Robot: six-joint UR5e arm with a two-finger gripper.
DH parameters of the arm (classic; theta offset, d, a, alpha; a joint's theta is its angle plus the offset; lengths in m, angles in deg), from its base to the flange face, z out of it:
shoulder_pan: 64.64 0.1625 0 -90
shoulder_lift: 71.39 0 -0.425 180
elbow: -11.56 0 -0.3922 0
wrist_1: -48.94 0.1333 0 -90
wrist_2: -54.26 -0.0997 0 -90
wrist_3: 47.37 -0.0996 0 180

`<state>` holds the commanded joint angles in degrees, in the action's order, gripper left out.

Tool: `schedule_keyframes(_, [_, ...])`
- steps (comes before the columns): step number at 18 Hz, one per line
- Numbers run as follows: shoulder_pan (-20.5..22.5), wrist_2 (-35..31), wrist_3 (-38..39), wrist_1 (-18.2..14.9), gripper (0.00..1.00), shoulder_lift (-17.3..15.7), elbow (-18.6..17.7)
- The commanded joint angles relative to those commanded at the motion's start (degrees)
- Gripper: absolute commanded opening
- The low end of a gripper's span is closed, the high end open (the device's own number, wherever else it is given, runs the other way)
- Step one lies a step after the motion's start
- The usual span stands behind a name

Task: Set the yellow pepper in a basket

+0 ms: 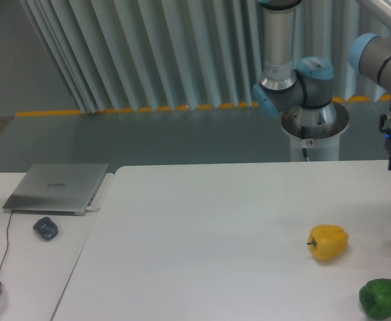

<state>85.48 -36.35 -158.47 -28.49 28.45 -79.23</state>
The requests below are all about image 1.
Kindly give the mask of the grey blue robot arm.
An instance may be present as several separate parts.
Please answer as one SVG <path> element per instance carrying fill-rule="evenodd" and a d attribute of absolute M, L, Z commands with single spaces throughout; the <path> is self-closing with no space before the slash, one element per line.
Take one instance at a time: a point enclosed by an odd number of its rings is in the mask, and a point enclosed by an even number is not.
<path fill-rule="evenodd" d="M 260 108 L 281 113 L 283 129 L 297 139 L 295 154 L 304 160 L 311 144 L 338 137 L 349 123 L 347 110 L 333 102 L 333 66 L 324 58 L 292 60 L 297 1 L 261 1 L 264 15 L 264 69 L 252 91 Z M 391 31 L 391 1 L 361 1 Z M 389 112 L 380 116 L 391 170 L 391 35 L 359 36 L 348 54 L 350 66 L 390 95 Z"/>

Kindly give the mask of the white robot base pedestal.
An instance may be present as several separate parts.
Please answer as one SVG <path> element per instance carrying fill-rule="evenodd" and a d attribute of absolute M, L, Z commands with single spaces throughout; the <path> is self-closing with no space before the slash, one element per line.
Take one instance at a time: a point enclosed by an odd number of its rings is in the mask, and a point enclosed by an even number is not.
<path fill-rule="evenodd" d="M 281 125 L 289 137 L 292 161 L 336 161 L 349 113 L 337 102 L 318 109 L 296 106 L 283 112 Z"/>

